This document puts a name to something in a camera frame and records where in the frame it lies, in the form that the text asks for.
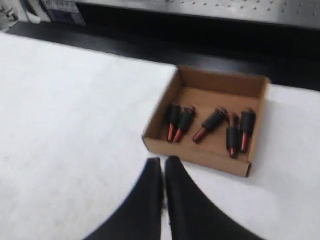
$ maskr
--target gray metal surface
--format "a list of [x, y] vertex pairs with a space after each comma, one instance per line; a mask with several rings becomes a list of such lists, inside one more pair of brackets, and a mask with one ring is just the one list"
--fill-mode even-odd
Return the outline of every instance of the gray metal surface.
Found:
[[320, 29], [320, 0], [71, 0], [160, 13]]

